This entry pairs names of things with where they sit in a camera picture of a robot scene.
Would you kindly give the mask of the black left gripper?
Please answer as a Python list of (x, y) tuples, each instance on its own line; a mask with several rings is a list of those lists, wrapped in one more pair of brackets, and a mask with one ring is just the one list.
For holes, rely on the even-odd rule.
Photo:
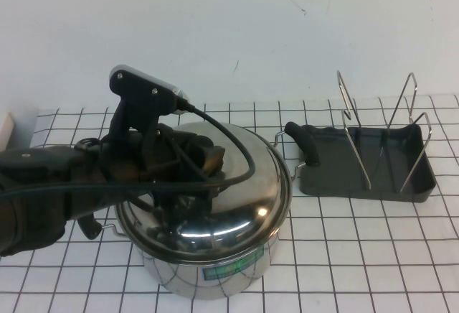
[(98, 165), (110, 185), (160, 194), (160, 215), (186, 217), (212, 211), (225, 148), (206, 136), (155, 123), (147, 131), (111, 125), (100, 140)]

